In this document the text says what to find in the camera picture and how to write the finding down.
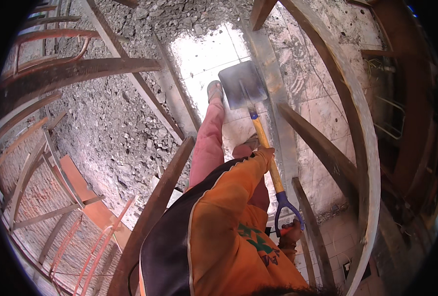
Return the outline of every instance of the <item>shovel blade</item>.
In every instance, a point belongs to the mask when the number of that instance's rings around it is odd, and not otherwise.
[[[252,61],[241,62],[221,70],[219,79],[231,110],[251,107],[268,98]]]

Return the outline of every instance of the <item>yellow wooden handle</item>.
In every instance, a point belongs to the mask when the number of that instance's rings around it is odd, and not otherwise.
[[[257,131],[258,140],[260,141],[260,145],[265,148],[270,148],[270,145],[267,140],[267,136],[265,135],[265,131],[263,130],[262,123],[259,118],[252,119],[254,123],[255,130]],[[272,182],[274,183],[275,192],[285,191],[283,188],[283,184],[281,183],[280,174],[278,173],[277,164],[275,163],[275,158],[272,158],[272,164],[270,166],[270,175],[272,177]]]

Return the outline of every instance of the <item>electrical wire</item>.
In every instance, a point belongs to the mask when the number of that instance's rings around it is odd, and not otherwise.
[[[128,288],[128,295],[129,295],[129,296],[132,296],[132,291],[131,291],[131,289],[130,289],[130,276],[132,275],[133,270],[137,267],[137,265],[138,265],[139,263],[140,263],[140,260],[137,261],[137,263],[132,267],[132,269],[130,270],[130,272],[128,273],[128,276],[127,276],[127,288]]]

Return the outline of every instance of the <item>pink pants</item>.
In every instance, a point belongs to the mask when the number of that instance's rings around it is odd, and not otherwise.
[[[222,124],[224,116],[224,106],[220,98],[212,99],[196,139],[192,155],[190,187],[199,184],[215,168],[224,163],[224,152],[222,151]],[[250,147],[244,144],[237,146],[232,151],[234,158],[246,157],[251,154],[252,150]],[[268,189],[262,177],[248,204],[253,204],[266,212],[269,203]]]

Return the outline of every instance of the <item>hand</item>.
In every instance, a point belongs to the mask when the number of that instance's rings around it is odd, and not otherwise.
[[[290,241],[298,241],[303,234],[303,231],[300,229],[300,227],[301,223],[297,219],[293,219],[293,222],[290,224],[283,224],[281,228],[289,229],[283,237]]]

